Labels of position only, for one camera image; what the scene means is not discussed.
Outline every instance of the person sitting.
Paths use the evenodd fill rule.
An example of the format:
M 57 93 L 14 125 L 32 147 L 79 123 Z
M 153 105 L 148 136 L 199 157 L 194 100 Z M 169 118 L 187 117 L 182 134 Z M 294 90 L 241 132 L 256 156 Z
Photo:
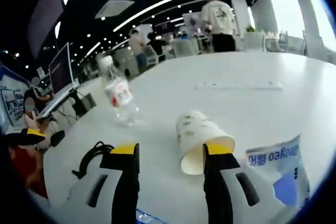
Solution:
M 155 33 L 149 33 L 147 37 L 150 40 L 150 42 L 147 43 L 147 46 L 151 46 L 156 52 L 156 54 L 159 55 L 159 62 L 164 61 L 166 56 L 162 55 L 163 54 L 162 47 L 167 46 L 168 43 L 162 39 L 155 39 L 156 37 Z
M 24 100 L 31 97 L 34 101 L 35 108 L 38 112 L 41 112 L 46 106 L 47 102 L 52 99 L 52 95 L 42 96 L 39 89 L 32 83 L 29 84 L 29 89 L 24 94 Z

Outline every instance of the desk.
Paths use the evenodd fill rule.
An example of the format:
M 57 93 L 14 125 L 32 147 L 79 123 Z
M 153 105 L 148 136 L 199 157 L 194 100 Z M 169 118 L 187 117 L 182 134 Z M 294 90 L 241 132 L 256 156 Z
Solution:
M 194 89 L 203 81 L 251 78 L 279 81 L 284 89 Z M 101 98 L 59 146 L 47 151 L 44 173 L 50 203 L 57 206 L 67 199 L 77 181 L 71 170 L 78 169 L 95 142 L 139 142 L 138 208 L 167 223 L 207 223 L 203 176 L 188 176 L 180 170 L 175 123 L 190 109 L 202 111 L 235 138 L 236 157 L 243 157 L 246 149 L 301 133 L 302 158 L 314 192 L 336 147 L 335 79 L 336 66 L 292 54 L 228 52 L 165 61 L 130 83 L 141 112 L 138 125 L 116 127 L 113 108 Z M 98 166 L 99 159 L 88 170 Z

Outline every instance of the white chair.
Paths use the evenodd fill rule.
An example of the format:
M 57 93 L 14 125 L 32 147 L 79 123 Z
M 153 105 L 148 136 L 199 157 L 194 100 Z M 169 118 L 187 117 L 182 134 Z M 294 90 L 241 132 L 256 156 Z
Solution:
M 304 49 L 306 42 L 302 38 L 288 36 L 286 52 L 296 55 L 305 55 Z
M 245 33 L 244 45 L 245 51 L 265 52 L 265 33 Z
M 127 61 L 128 59 L 133 57 L 133 52 L 132 50 L 129 50 L 128 48 L 121 48 L 119 50 L 116 50 L 114 52 L 114 59 L 118 62 L 118 63 L 122 63 L 124 61 Z
M 193 52 L 195 52 L 197 55 L 201 53 L 201 50 L 199 48 L 198 40 L 197 38 L 193 38 L 190 40 L 190 44 L 192 47 Z
M 266 39 L 265 45 L 268 52 L 285 52 L 279 47 L 276 39 Z
M 303 33 L 303 36 L 306 41 L 307 57 L 329 62 L 322 38 L 320 36 L 309 35 L 306 33 Z
M 156 54 L 152 46 L 145 46 L 142 51 L 147 56 L 147 65 L 159 64 L 159 56 Z
M 171 45 L 173 47 L 174 54 L 177 58 L 192 56 L 192 55 L 197 54 L 197 52 L 194 52 L 191 42 L 187 39 L 172 41 Z

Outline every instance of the poster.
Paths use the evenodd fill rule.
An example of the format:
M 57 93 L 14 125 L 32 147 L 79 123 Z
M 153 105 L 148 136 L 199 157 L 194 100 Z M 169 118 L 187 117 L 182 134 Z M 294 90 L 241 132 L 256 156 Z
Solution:
M 5 104 L 6 113 L 12 125 L 18 121 L 22 112 L 17 104 L 14 91 L 11 89 L 1 89 L 1 96 Z
M 24 105 L 25 105 L 23 93 L 21 92 L 20 89 L 14 90 L 14 96 L 15 96 L 17 104 L 19 105 L 19 108 L 20 108 L 21 112 L 23 113 L 23 108 L 24 108 Z
M 28 81 L 0 64 L 0 126 L 4 134 L 9 126 L 22 124 L 23 94 Z

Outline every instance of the paper cup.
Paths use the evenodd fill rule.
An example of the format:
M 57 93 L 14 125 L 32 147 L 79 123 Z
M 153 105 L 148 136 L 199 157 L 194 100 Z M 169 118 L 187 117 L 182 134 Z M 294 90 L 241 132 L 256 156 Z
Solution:
M 234 139 L 199 111 L 181 115 L 176 124 L 181 150 L 181 170 L 190 175 L 203 174 L 203 144 L 235 148 Z

